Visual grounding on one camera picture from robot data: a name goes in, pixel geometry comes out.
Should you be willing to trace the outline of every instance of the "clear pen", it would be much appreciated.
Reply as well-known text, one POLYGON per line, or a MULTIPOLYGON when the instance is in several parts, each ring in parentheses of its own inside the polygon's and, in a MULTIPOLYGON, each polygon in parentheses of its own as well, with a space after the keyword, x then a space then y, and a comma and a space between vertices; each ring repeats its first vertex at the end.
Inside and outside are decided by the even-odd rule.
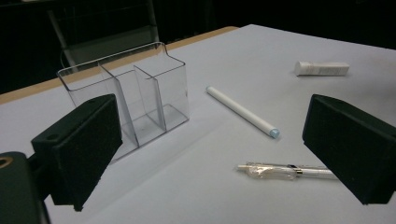
POLYGON ((294 180, 297 177, 338 179, 331 170, 324 166, 247 162, 245 165, 238 165, 237 169, 238 171, 245 171, 251 177, 262 179, 294 180))

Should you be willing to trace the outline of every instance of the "white pen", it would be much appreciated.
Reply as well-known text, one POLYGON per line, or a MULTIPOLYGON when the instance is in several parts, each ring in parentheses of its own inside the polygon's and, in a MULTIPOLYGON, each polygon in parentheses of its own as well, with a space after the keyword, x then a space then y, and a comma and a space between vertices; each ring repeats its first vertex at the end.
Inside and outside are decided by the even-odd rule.
POLYGON ((207 93, 213 96, 215 99, 223 103, 224 105, 228 106, 231 110, 237 113, 242 118, 246 119, 254 126, 265 132, 266 134, 270 135, 273 138, 277 138, 279 136, 279 130, 268 123, 267 121, 259 118, 252 112, 248 111, 246 108, 235 102, 234 100, 230 99, 221 91, 216 90, 215 88, 208 86, 206 87, 207 93))
POLYGON ((238 171, 245 171, 249 176, 262 179, 287 179, 294 180, 297 177, 313 177, 321 179, 338 179, 327 167, 307 165, 280 165, 261 162, 247 162, 246 165, 238 165, 238 171))

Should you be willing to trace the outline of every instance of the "dark background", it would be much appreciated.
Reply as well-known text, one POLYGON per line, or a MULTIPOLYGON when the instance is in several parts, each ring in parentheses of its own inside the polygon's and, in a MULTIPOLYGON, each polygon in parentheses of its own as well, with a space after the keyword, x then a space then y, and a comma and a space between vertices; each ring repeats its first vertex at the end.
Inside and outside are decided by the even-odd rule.
POLYGON ((153 22, 147 0, 0 0, 0 93, 56 78, 56 72, 63 68, 62 48, 48 10, 53 11, 64 38, 71 44, 143 26, 156 27, 160 41, 171 43, 225 26, 258 24, 396 49, 396 10, 389 0, 265 3, 268 2, 152 0, 153 22))

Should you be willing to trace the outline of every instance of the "white table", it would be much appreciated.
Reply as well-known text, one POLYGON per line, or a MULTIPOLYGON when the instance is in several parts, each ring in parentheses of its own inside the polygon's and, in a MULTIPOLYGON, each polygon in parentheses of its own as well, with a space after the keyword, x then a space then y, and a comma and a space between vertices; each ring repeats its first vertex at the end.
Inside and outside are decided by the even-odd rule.
MULTIPOLYGON (((249 25, 169 54, 187 65, 191 119, 110 165, 81 213, 48 197, 53 223, 394 223, 394 197, 362 205, 339 181, 257 180, 235 165, 322 165, 302 140, 314 93, 396 126, 395 50, 249 25), (345 77, 297 77, 297 61, 350 69, 345 77), (280 137, 217 102, 208 85, 274 124, 280 137)), ((30 141, 72 109, 64 87, 0 105, 1 152, 32 155, 30 141)))

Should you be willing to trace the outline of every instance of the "transparent pen holder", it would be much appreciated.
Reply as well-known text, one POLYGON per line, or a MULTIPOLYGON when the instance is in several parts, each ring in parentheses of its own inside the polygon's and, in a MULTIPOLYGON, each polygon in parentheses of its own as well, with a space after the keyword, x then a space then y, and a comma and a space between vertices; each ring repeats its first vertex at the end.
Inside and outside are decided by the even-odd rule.
POLYGON ((122 146, 113 162, 189 119, 186 68, 153 43, 58 72, 75 106, 114 93, 122 146))

